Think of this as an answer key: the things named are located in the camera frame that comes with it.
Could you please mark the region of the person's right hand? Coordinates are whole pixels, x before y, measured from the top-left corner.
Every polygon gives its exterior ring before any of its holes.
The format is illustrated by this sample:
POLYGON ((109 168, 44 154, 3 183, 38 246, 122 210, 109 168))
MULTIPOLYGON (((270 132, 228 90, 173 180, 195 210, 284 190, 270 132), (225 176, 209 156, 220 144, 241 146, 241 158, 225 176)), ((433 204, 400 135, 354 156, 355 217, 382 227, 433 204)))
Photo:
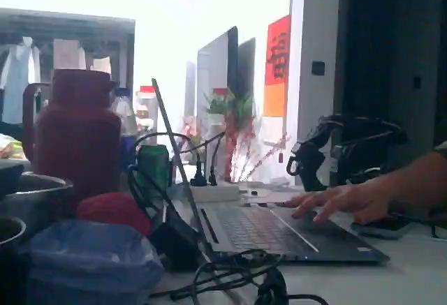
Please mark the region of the person's right hand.
POLYGON ((305 193, 286 201, 284 206, 295 209, 293 218, 301 218, 307 211, 320 207, 320 212, 314 217, 316 223, 322 223, 342 211, 353 214, 355 222, 366 224, 383 218, 390 201, 388 192, 369 181, 305 193))

